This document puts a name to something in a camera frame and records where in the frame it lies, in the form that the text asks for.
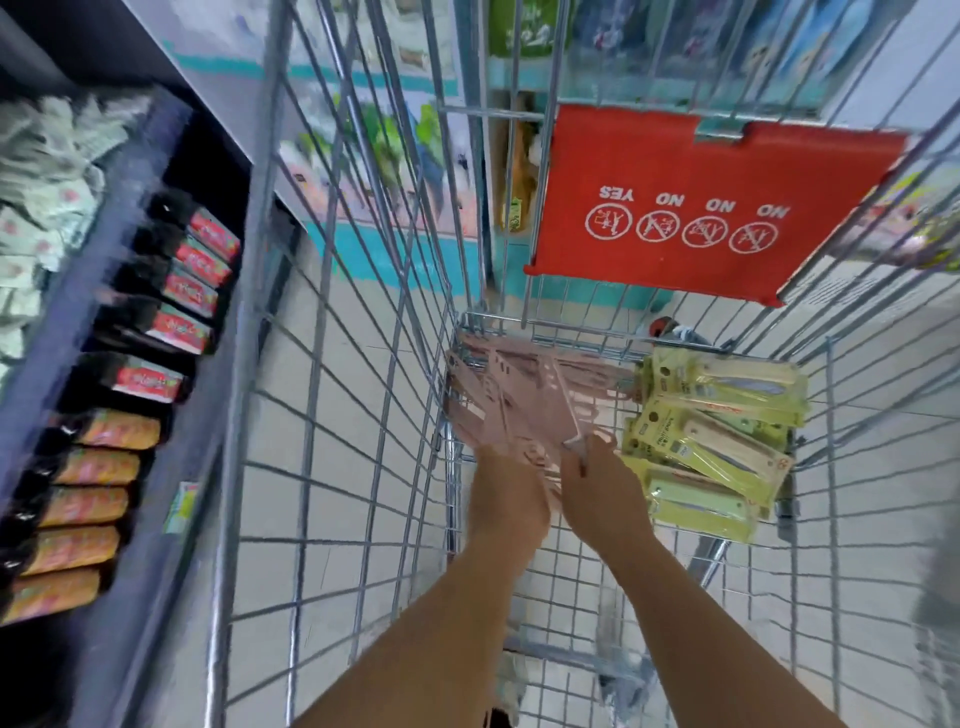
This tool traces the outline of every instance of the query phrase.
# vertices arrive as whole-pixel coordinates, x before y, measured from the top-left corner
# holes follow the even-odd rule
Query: person's right hand
[[[610,562],[622,548],[653,539],[653,525],[639,479],[596,435],[587,438],[587,458],[565,450],[560,467],[564,518],[573,532]]]

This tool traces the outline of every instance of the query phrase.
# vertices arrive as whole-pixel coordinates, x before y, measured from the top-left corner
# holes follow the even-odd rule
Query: red bottle label
[[[179,372],[130,356],[112,389],[145,400],[171,402],[177,398],[182,383],[183,375]]]
[[[180,243],[177,260],[183,263],[190,273],[214,288],[219,288],[230,275],[230,268],[223,260],[189,236]]]
[[[147,335],[185,352],[203,353],[210,338],[210,327],[164,303],[156,313],[153,327],[147,331]]]
[[[164,281],[163,295],[206,318],[211,318],[217,309],[216,291],[177,269]]]
[[[227,230],[209,210],[201,207],[193,213],[187,231],[227,263],[240,250],[240,238]]]

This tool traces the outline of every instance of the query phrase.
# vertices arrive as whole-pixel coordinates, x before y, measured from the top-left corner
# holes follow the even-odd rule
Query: person's right forearm
[[[634,607],[680,728],[843,726],[652,532],[621,541],[600,556]]]

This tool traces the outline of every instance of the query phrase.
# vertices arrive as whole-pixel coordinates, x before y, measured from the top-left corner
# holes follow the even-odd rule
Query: person's left hand
[[[520,576],[550,530],[546,485],[532,465],[484,446],[467,512],[468,544],[505,557]]]

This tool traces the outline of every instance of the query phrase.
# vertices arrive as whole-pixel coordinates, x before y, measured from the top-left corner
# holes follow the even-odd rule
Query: person's left forearm
[[[295,728],[480,728],[515,577],[502,547],[468,544]]]

